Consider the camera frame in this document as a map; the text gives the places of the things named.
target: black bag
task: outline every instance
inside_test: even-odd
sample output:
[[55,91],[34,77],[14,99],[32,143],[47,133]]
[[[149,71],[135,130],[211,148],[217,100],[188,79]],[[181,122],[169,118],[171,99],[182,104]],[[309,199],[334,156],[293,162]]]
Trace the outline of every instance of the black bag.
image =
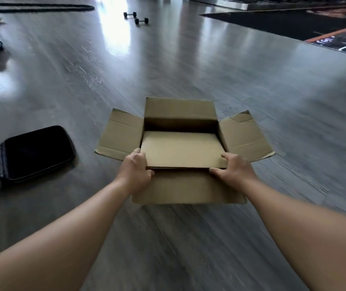
[[72,140],[60,126],[8,138],[0,143],[0,189],[2,182],[29,180],[71,163],[75,156]]

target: person's right hand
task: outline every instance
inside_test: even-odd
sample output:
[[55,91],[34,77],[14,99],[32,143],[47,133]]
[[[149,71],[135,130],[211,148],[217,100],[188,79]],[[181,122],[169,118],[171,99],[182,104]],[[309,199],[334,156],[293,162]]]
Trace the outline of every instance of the person's right hand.
[[238,154],[224,152],[222,157],[227,160],[227,168],[210,168],[209,172],[219,177],[226,184],[236,190],[240,190],[246,180],[258,180],[250,162]]

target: gray laminate floor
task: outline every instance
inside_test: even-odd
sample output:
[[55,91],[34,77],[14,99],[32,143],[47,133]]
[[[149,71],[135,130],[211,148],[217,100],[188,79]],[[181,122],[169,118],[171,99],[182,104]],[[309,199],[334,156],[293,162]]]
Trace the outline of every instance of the gray laminate floor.
[[[254,163],[281,192],[346,213],[346,54],[204,18],[182,0],[90,3],[88,13],[3,15],[0,141],[59,124],[78,163],[0,194],[0,251],[71,210],[115,176],[93,153],[113,107],[145,97],[249,109],[277,155]],[[150,19],[136,27],[123,11]],[[306,290],[252,205],[127,202],[83,290]]]

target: box flap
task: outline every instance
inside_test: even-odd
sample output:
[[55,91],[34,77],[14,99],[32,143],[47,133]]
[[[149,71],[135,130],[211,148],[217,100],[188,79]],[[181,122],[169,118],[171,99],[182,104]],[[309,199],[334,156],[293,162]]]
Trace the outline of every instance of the box flap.
[[219,121],[224,148],[248,161],[260,160],[275,154],[249,111]]
[[226,168],[215,134],[145,131],[141,152],[151,168]]
[[216,120],[217,115],[212,101],[182,100],[168,98],[146,98],[145,119],[204,119]]
[[123,160],[140,146],[142,133],[143,118],[114,108],[95,153]]
[[138,204],[246,203],[205,170],[158,170],[145,190],[132,196]]

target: open cardboard box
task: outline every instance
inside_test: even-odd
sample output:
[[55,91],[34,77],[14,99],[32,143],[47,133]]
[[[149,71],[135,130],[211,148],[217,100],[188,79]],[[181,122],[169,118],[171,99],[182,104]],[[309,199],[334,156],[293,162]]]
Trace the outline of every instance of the open cardboard box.
[[146,98],[144,118],[113,109],[95,152],[123,160],[138,147],[156,171],[132,196],[140,204],[246,203],[208,168],[226,167],[224,151],[250,162],[275,154],[248,111],[218,121],[212,101],[167,98]]

